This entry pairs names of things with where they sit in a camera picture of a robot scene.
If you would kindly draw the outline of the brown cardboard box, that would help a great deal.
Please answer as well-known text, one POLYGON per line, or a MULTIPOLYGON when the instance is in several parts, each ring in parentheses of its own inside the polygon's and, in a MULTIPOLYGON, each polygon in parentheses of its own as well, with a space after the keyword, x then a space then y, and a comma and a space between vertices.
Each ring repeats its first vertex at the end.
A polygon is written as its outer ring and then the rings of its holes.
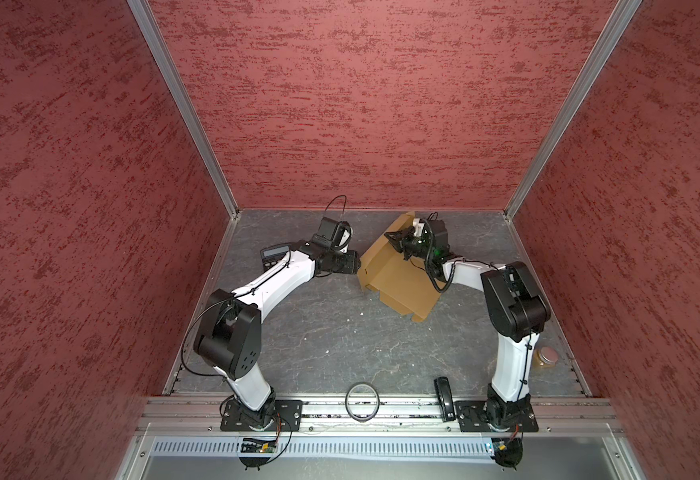
POLYGON ((423 322, 441 296, 426 272, 405 260, 384 235, 372 243, 360 261, 360 286, 378 292, 385 305, 402 316, 410 315, 414 322, 423 322))

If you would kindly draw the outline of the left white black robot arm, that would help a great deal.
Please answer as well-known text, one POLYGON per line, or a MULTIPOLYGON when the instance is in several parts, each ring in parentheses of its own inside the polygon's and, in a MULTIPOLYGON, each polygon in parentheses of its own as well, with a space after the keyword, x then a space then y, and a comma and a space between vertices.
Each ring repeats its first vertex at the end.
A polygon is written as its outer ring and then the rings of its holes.
POLYGON ((317 276, 358 272, 355 250, 297 243, 265 272, 231 292, 217 290, 204 308, 192 343, 193 351, 224 377, 244 410, 269 416, 274 389, 265 380, 258 359, 263 321, 301 285, 317 276))

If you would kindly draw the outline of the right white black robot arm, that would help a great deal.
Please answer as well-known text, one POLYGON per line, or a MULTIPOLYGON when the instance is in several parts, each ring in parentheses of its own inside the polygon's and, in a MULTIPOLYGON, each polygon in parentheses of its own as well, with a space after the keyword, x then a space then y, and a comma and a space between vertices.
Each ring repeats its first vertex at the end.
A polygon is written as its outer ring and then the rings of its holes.
POLYGON ((436 291, 454 284, 484 294, 491 325, 498 334, 494 375, 487 389, 484 421, 506 431, 531 414, 529 376, 534 349, 551 313, 528 266, 499 266, 453 253, 444 231, 428 226, 386 232, 384 237, 406 260, 418 258, 436 291))

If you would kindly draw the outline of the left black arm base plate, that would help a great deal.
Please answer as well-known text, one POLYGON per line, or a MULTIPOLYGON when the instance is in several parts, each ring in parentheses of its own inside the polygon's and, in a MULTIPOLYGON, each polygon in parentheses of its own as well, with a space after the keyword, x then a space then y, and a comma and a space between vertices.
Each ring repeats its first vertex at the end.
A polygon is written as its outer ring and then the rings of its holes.
POLYGON ((221 405, 220 430, 223 432, 275 432, 278 427, 287 433, 300 428, 304 402, 276 399, 258 411, 245 407, 237 399, 221 405))

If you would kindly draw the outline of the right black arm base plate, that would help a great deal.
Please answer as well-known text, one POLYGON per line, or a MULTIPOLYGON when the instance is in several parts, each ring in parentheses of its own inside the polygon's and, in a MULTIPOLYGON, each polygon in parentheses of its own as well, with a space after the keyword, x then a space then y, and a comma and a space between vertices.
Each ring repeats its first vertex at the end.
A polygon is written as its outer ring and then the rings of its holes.
POLYGON ((463 433, 537 433, 539 426, 531 403, 497 399, 456 401, 456 419, 463 433))

